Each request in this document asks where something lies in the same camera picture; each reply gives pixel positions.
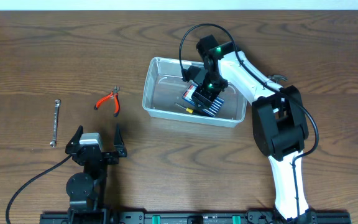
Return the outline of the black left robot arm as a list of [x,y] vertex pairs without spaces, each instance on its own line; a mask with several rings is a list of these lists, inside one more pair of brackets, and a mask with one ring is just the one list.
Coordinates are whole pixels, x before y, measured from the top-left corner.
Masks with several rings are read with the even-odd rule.
[[67,223],[117,223],[117,215],[104,206],[104,191],[108,166],[117,165],[121,157],[127,156],[119,126],[116,126],[112,151],[103,151],[99,133],[84,133],[79,126],[65,153],[83,167],[83,172],[71,176],[66,184],[70,198]]

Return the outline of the black yellow screwdriver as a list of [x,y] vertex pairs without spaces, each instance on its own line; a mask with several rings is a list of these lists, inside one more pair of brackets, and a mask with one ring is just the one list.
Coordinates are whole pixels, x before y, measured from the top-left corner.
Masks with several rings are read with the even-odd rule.
[[186,112],[188,112],[189,114],[194,114],[194,115],[198,115],[198,116],[209,116],[208,113],[204,112],[204,111],[200,111],[200,110],[196,110],[196,109],[191,109],[188,108],[186,106],[183,106],[179,103],[175,103],[176,106],[178,106],[179,108],[185,110]]

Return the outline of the precision screwdriver set case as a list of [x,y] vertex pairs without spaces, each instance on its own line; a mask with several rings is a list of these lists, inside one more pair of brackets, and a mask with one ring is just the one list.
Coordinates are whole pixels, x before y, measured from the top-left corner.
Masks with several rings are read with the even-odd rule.
[[182,99],[187,103],[193,105],[196,110],[204,111],[209,114],[209,117],[215,117],[219,110],[222,108],[224,104],[224,100],[220,97],[217,97],[213,102],[212,106],[208,109],[200,108],[196,106],[195,102],[191,99],[193,92],[196,90],[197,84],[192,83],[182,94]]

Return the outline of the claw hammer orange label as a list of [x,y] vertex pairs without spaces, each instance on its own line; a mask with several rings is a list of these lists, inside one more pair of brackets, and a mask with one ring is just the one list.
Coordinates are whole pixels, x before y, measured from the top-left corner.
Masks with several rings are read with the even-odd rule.
[[275,82],[275,83],[278,83],[280,81],[284,81],[284,82],[287,82],[288,81],[288,78],[284,75],[281,75],[281,74],[273,74],[273,75],[269,75],[267,77],[269,80]]

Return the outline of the silver combination wrench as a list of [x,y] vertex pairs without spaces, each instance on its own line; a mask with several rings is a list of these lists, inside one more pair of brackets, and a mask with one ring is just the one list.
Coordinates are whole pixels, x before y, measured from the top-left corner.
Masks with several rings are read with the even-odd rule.
[[56,99],[54,104],[54,116],[53,116],[53,136],[50,141],[51,147],[56,147],[57,145],[57,129],[58,129],[58,113],[61,105],[61,100]]

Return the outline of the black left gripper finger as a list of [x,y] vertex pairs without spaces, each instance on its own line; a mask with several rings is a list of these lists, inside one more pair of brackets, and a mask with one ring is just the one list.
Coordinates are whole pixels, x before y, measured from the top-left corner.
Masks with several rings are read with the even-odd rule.
[[76,130],[76,133],[69,140],[65,147],[66,154],[76,154],[81,149],[80,138],[83,134],[83,127],[80,125]]
[[127,156],[127,149],[126,146],[124,144],[122,135],[121,135],[121,130],[119,127],[119,124],[116,125],[116,130],[114,133],[114,148],[116,150],[116,152],[118,153],[119,157],[126,157]]

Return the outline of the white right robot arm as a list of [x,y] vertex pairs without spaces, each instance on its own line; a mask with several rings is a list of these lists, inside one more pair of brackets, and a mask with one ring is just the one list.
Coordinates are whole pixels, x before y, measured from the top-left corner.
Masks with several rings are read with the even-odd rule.
[[309,210],[301,175],[301,155],[309,131],[300,92],[261,73],[233,41],[219,44],[208,35],[199,40],[196,49],[204,67],[182,71],[183,80],[197,86],[192,101],[211,114],[229,84],[241,92],[251,105],[255,143],[272,167],[277,218],[283,223],[301,223]]

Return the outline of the red handled cutting pliers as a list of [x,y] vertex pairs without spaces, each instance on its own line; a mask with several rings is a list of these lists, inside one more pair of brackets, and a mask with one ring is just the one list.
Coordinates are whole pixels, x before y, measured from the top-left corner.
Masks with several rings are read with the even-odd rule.
[[101,99],[99,99],[95,105],[94,105],[94,110],[98,110],[99,107],[105,102],[105,101],[108,101],[110,99],[113,99],[114,100],[114,106],[115,106],[115,109],[114,109],[114,114],[113,116],[114,117],[118,117],[119,113],[120,113],[120,110],[121,110],[121,106],[120,106],[120,102],[119,102],[119,90],[120,90],[120,87],[119,86],[115,86],[114,89],[110,92],[110,94],[102,97]]

